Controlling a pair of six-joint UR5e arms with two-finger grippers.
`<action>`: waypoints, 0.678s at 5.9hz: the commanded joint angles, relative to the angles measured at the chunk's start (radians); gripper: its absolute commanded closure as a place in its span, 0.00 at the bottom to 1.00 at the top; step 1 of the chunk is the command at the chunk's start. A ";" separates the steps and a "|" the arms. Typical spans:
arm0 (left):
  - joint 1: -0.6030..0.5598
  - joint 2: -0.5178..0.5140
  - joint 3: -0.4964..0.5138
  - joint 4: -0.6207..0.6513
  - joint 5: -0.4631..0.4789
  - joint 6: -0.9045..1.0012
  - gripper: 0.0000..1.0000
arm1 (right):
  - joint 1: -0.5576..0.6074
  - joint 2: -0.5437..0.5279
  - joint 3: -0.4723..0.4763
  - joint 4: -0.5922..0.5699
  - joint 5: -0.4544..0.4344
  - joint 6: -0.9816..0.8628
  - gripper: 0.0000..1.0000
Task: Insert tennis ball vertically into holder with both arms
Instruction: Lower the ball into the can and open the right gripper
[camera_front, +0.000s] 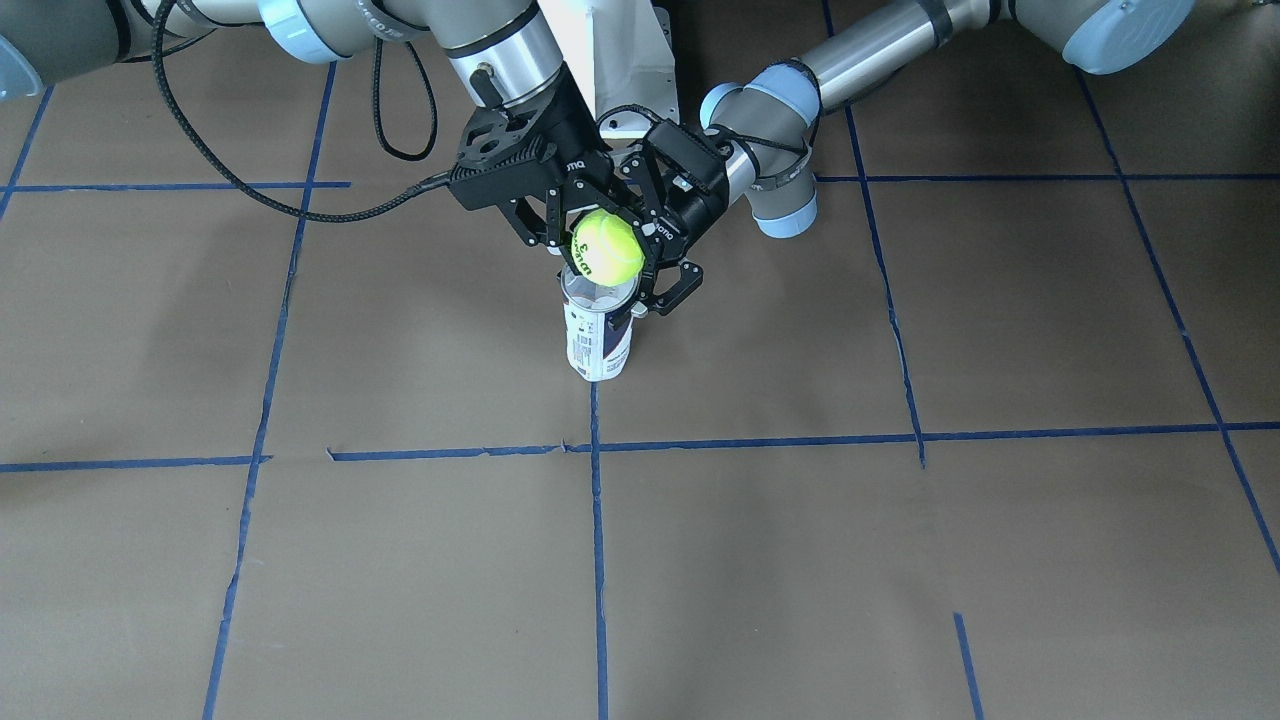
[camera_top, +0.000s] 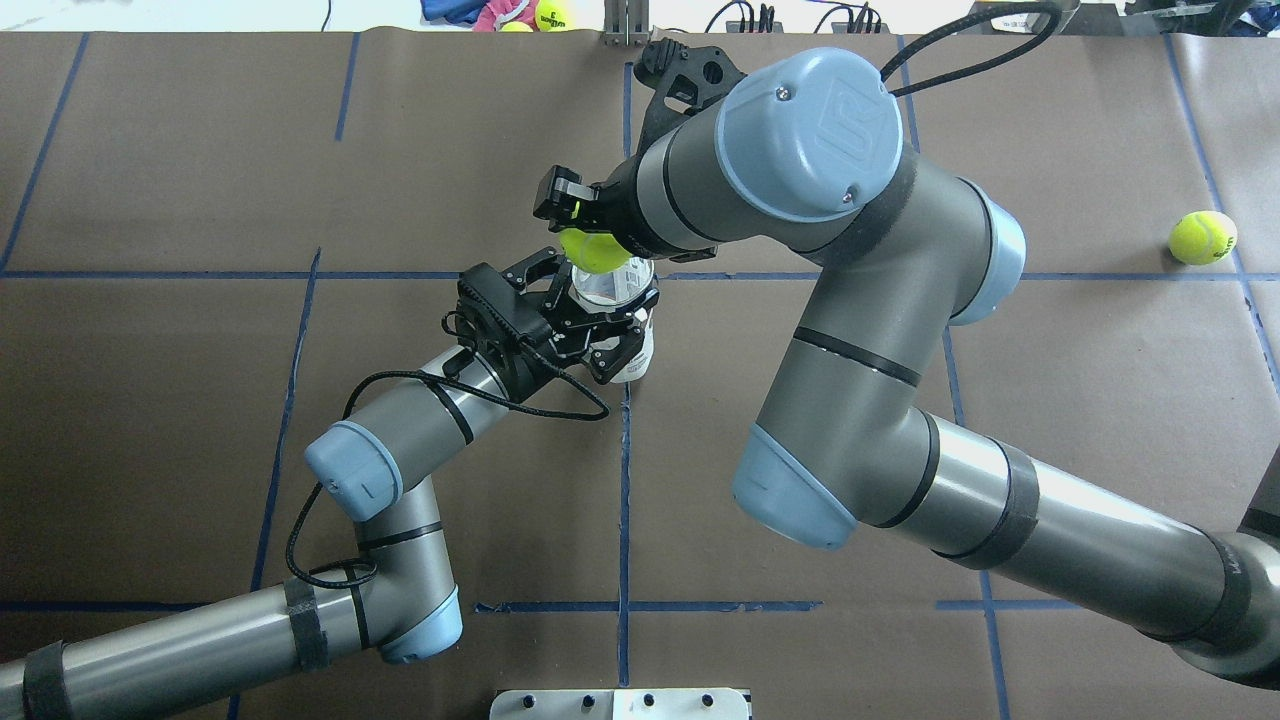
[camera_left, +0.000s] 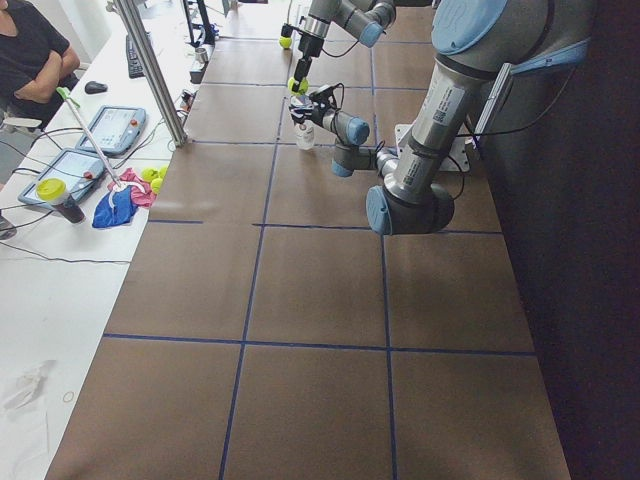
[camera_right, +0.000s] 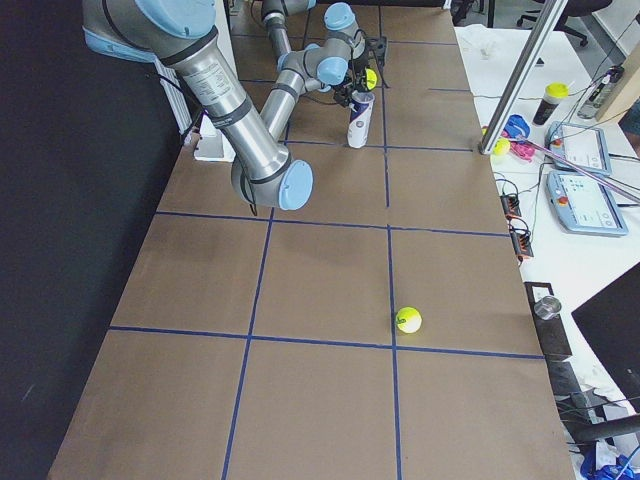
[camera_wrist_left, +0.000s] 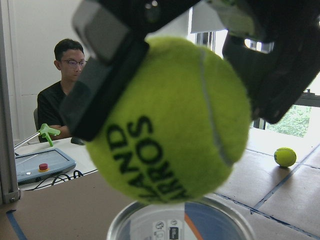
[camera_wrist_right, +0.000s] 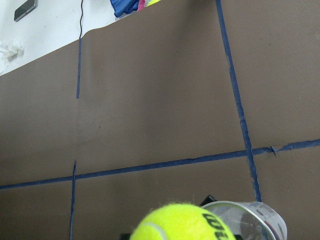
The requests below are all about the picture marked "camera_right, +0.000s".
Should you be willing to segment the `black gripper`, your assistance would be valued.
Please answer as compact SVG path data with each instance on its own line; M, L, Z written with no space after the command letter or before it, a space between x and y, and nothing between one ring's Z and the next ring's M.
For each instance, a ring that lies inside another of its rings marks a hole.
M333 99L337 105L349 106L352 103L353 85L351 83L332 87Z
M369 54L363 51L358 57L350 61L351 86L354 91L369 92L367 69L369 68Z

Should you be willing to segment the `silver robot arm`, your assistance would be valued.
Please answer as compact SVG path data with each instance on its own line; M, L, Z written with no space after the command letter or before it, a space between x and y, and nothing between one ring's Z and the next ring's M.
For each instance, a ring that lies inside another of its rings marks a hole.
M278 78L262 109L218 46L212 1L85 1L83 30L94 52L129 61L160 61L195 94L236 153L231 181L247 203L297 210L313 190L311 166L292 157L279 137L301 94L345 86L364 75L365 33L352 7L337 2L324 15L323 45L294 51L286 19L312 1L265 1L261 20L278 60Z
M303 50L292 49L288 37L287 19L313 9L314 1L263 1L261 23L266 29L277 60L278 83L292 78L292 88L300 94L313 91L334 92L336 104L347 107L352 89L345 80L351 79L351 63L357 49L356 17L351 7L338 2L326 11L327 36L323 45L308 45Z

